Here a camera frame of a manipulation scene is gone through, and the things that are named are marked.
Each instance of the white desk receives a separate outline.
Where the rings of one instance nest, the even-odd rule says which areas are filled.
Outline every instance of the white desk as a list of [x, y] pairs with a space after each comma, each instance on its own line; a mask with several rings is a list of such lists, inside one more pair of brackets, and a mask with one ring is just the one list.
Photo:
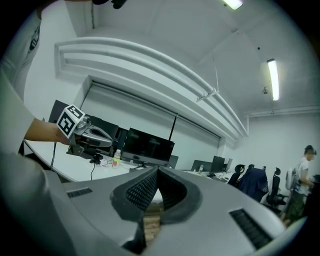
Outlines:
[[[47, 166], [51, 165], [52, 157], [54, 154], [54, 143], [53, 142], [39, 142], [39, 141], [29, 141], [24, 140], [27, 146], [32, 150], [32, 152], [41, 159]], [[52, 169], [62, 177], [66, 178], [71, 182], [83, 182], [90, 181], [92, 173], [92, 179], [104, 179], [117, 175], [129, 173], [129, 168], [134, 168], [136, 166], [129, 165], [124, 161], [120, 161], [120, 165], [117, 169], [112, 168], [111, 164], [107, 166], [99, 166], [90, 163], [88, 159], [84, 159], [79, 156], [74, 156], [66, 154], [69, 146], [57, 143], [55, 147], [55, 157]], [[103, 159], [111, 160], [112, 157], [102, 155]], [[162, 196], [157, 190], [154, 201], [162, 201]]]
[[[215, 176], [219, 179], [225, 179], [227, 178], [226, 180], [229, 181], [231, 176], [235, 173], [235, 171], [230, 171], [230, 172], [217, 172], [215, 173]], [[241, 179], [243, 177], [243, 175], [245, 174], [246, 172], [244, 171], [243, 173], [240, 174], [239, 179]]]

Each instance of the shorts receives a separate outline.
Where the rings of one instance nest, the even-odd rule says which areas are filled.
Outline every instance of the shorts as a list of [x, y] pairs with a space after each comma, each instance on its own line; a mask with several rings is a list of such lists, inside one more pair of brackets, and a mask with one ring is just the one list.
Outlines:
[[304, 211], [304, 194], [300, 194], [296, 191], [293, 191], [292, 197], [290, 199], [285, 218], [291, 220], [292, 222], [297, 221], [302, 217]]

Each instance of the plastic bottle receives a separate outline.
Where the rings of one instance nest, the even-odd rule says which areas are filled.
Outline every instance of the plastic bottle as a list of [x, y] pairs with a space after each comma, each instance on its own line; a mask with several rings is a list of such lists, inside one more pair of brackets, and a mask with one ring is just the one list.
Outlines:
[[112, 168], [118, 168], [119, 167], [119, 160], [120, 160], [121, 150], [117, 149], [113, 156], [113, 164]]

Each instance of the black office chair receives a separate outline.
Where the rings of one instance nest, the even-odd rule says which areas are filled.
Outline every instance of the black office chair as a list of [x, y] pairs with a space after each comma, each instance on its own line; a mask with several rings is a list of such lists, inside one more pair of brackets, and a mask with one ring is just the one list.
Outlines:
[[271, 193], [266, 197], [266, 201], [269, 205], [271, 205], [271, 209], [274, 213], [279, 214], [281, 211], [277, 209], [278, 206], [284, 206], [286, 202], [284, 198], [287, 196], [283, 194], [278, 194], [280, 177], [278, 175], [281, 174], [281, 170], [279, 168], [275, 168], [275, 172], [272, 179], [272, 190]]
[[253, 168], [255, 168], [255, 165], [254, 165], [254, 164], [249, 164], [248, 169], [246, 169], [246, 172], [245, 172], [245, 173], [249, 172], [249, 171], [252, 170]]
[[236, 187], [237, 181], [240, 177], [240, 175], [244, 172], [245, 170], [245, 165], [243, 164], [238, 164], [235, 168], [235, 173], [232, 174], [231, 178], [228, 181], [228, 184], [230, 184], [231, 186]]

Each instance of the fluorescent light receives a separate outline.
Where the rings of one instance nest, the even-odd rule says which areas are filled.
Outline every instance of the fluorescent light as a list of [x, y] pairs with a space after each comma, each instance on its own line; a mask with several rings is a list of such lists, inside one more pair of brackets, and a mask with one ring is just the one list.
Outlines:
[[240, 0], [223, 0], [223, 1], [234, 10], [242, 6], [242, 2]]
[[279, 100], [279, 78], [278, 78], [278, 70], [277, 63], [274, 59], [269, 59], [267, 61], [271, 76], [272, 83], [272, 97], [274, 101]]

